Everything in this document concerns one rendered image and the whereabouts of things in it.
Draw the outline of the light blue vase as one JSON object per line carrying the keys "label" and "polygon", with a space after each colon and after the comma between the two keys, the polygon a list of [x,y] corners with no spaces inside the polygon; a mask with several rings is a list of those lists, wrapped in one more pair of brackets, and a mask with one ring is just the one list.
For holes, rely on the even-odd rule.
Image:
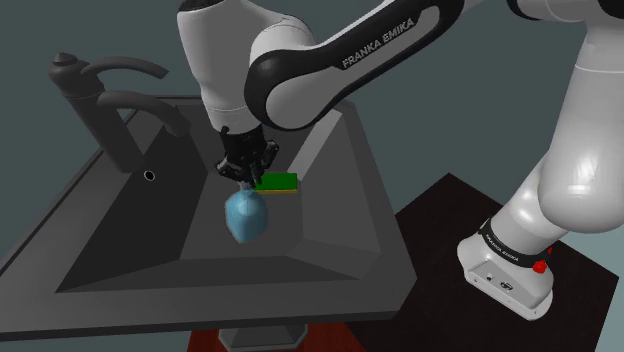
{"label": "light blue vase", "polygon": [[238,243],[263,234],[268,227],[268,205],[250,184],[241,182],[239,190],[225,202],[226,225]]}

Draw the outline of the red-brown cabinet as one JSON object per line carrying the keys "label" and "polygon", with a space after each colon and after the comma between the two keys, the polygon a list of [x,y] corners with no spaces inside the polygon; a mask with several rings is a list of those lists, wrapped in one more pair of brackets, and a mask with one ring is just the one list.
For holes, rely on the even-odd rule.
{"label": "red-brown cabinet", "polygon": [[[192,331],[187,352],[228,352],[217,330]],[[345,323],[310,324],[295,350],[278,352],[367,352]]]}

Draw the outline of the dark robot stand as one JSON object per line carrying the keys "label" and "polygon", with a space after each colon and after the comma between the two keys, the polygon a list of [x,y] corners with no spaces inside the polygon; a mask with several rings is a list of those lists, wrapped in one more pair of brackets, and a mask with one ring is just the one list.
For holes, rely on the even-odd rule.
{"label": "dark robot stand", "polygon": [[554,299],[527,321],[464,278],[458,243],[500,204],[447,174],[396,215],[417,280],[391,320],[350,322],[367,352],[595,352],[618,276],[562,242]]}

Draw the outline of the dark grey sink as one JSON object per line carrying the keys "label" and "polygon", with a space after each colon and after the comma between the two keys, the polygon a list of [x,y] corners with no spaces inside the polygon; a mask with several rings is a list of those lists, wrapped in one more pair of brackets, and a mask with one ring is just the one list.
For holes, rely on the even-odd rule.
{"label": "dark grey sink", "polygon": [[0,263],[0,341],[388,319],[416,276],[355,106],[319,125],[268,130],[276,172],[268,230],[236,242],[224,205],[234,182],[196,97],[171,104],[177,138],[129,115],[146,157],[132,174],[95,154]]}

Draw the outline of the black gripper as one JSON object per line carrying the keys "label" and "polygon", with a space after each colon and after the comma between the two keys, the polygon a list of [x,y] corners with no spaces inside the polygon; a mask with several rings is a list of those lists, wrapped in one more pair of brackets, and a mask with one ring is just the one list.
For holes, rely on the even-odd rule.
{"label": "black gripper", "polygon": [[225,157],[215,164],[215,169],[222,177],[236,182],[245,181],[242,166],[249,165],[252,187],[262,184],[262,176],[272,166],[279,145],[274,140],[266,141],[261,125],[240,134],[234,134],[224,126],[219,132]]}

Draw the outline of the dark grey faucet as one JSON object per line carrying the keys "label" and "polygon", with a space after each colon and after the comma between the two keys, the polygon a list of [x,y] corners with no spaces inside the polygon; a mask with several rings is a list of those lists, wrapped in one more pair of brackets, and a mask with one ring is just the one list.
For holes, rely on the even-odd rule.
{"label": "dark grey faucet", "polygon": [[177,108],[153,96],[106,89],[99,74],[116,69],[136,71],[158,79],[168,74],[164,67],[138,58],[113,56],[89,63],[72,54],[59,52],[52,60],[48,75],[118,171],[132,173],[144,165],[144,156],[120,117],[120,109],[147,112],[176,137],[186,135],[191,124]]}

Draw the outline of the green and yellow sponge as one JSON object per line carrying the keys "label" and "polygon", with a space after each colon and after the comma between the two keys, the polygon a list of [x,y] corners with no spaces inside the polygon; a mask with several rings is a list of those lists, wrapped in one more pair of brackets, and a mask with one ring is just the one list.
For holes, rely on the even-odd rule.
{"label": "green and yellow sponge", "polygon": [[294,194],[298,192],[299,180],[296,173],[265,173],[255,191],[261,194]]}

